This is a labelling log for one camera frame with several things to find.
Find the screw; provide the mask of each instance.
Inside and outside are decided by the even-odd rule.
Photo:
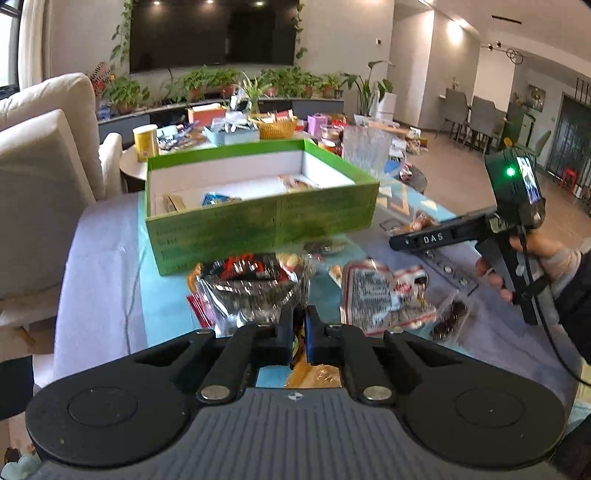
[[[372,387],[368,387],[363,391],[363,396],[368,400],[387,400],[392,396],[392,390],[380,385],[373,385]]]
[[[223,385],[209,385],[201,390],[201,396],[205,400],[224,400],[230,395],[230,389]]]

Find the table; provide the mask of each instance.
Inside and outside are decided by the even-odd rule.
[[[79,222],[57,315],[56,379],[197,328],[186,301],[184,274],[163,278],[156,273],[145,222],[140,215],[142,199],[140,193],[100,202],[88,208]],[[372,226],[343,236],[350,242],[343,254],[352,252],[355,258],[370,255],[393,270],[416,265],[419,263],[416,257],[390,250],[388,238],[379,226],[388,219],[408,218],[415,208],[439,219],[453,217],[418,192],[391,180],[390,185],[382,186]],[[456,268],[473,271],[478,254],[471,244],[454,245],[442,251]],[[454,288],[443,274],[430,267],[427,270],[429,295],[437,303]],[[328,275],[313,280],[310,303],[319,304],[323,320],[338,319],[339,296],[340,290]],[[570,410],[577,385],[556,360],[542,328],[527,326],[518,310],[501,302],[498,293],[488,286],[479,286],[470,301],[475,314],[462,348],[477,359],[546,385]],[[565,360],[575,371],[580,371],[580,357],[564,330],[553,327],[553,336]],[[262,384],[280,386],[277,378],[282,374],[266,372],[271,380]]]

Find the curtain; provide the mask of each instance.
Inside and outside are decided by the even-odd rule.
[[[18,40],[18,83],[21,90],[43,78],[43,32],[46,0],[24,0]]]

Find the blue box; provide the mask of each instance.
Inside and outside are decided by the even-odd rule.
[[[203,133],[211,143],[216,144],[218,147],[223,145],[258,142],[261,139],[261,133],[258,129],[238,129],[234,133],[227,134],[225,131],[212,132],[209,128],[203,127]]]

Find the wall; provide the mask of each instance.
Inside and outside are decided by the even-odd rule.
[[[495,106],[507,111],[513,87],[515,64],[501,51],[480,49],[474,96],[491,100]]]
[[[433,10],[417,13],[397,5],[392,26],[388,79],[397,95],[394,118],[417,126],[423,105],[433,39]]]
[[[91,72],[100,61],[108,61],[114,42],[111,35],[119,24],[124,0],[47,0],[49,32],[49,76],[69,72]],[[394,0],[310,0],[302,11],[302,44],[310,51],[301,65],[315,73],[351,72],[365,74],[372,60],[387,60],[392,34]],[[376,39],[382,45],[376,45]],[[174,69],[179,76],[189,69]],[[247,69],[254,74],[258,68]],[[375,78],[386,75],[387,66],[374,70]],[[162,91],[170,81],[166,70],[134,75]],[[355,109],[356,96],[348,92],[347,110]]]
[[[545,166],[548,162],[548,155],[552,150],[556,125],[560,117],[560,108],[562,107],[563,94],[566,93],[574,96],[574,88],[532,69],[527,71],[526,78],[529,85],[546,90],[546,100],[542,111],[539,112],[530,108],[530,113],[535,117],[535,126],[531,135],[530,147],[533,148],[538,139],[546,131],[552,130],[552,136],[548,140],[548,143],[546,143],[538,159],[538,164]]]
[[[443,100],[439,96],[445,95],[446,88],[451,88],[452,77],[457,78],[460,90],[466,93],[466,98],[472,98],[480,41],[450,18],[435,12],[431,45],[418,126],[435,130],[443,122]]]

